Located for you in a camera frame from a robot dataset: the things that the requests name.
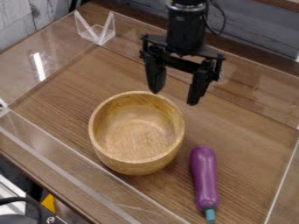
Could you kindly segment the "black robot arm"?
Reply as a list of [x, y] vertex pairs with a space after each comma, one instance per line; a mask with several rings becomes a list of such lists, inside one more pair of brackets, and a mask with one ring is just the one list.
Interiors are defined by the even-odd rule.
[[193, 106], [205, 95], [209, 84], [220, 79], [224, 53], [205, 45], [209, 4], [221, 15], [213, 0], [172, 0], [167, 4], [168, 26], [164, 36], [144, 34], [140, 58], [144, 61], [147, 84], [157, 94], [164, 88], [167, 67], [192, 75], [187, 103]]

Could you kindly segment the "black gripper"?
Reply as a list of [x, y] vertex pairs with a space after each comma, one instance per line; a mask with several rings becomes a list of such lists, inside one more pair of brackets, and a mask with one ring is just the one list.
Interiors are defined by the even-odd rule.
[[205, 31], [219, 32], [208, 25], [209, 3], [168, 3], [165, 35], [144, 34], [140, 58], [144, 60], [148, 88], [157, 94], [164, 88], [165, 68], [192, 74], [187, 104], [193, 106], [204, 96], [211, 81], [220, 78], [223, 54], [205, 46]]

